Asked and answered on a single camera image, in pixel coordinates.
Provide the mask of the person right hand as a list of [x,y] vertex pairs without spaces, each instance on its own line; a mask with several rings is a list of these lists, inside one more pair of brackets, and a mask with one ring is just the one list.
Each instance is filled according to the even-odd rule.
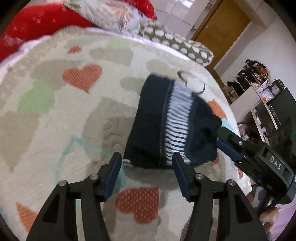
[[269,199],[266,191],[261,186],[254,185],[252,191],[246,197],[251,206],[260,213],[259,220],[263,229],[268,233],[278,219],[278,208],[276,206],[266,207]]

